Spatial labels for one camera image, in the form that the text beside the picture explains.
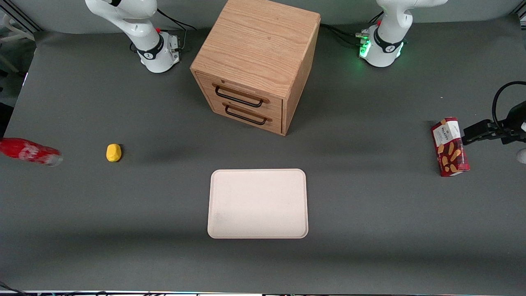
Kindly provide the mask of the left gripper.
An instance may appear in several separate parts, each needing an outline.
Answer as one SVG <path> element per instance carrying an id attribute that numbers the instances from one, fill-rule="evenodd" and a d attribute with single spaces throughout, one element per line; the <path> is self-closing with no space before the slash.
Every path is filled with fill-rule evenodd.
<path id="1" fill-rule="evenodd" d="M 526 142 L 526 101 L 515 105 L 508 112 L 507 117 L 501 121 L 505 131 L 509 134 L 506 137 L 500 133 L 497 125 L 489 119 L 481 120 L 480 122 L 468 126 L 464 129 L 464 136 L 462 143 L 468 146 L 472 143 L 484 140 L 501 139 L 503 145 L 512 142 Z"/>

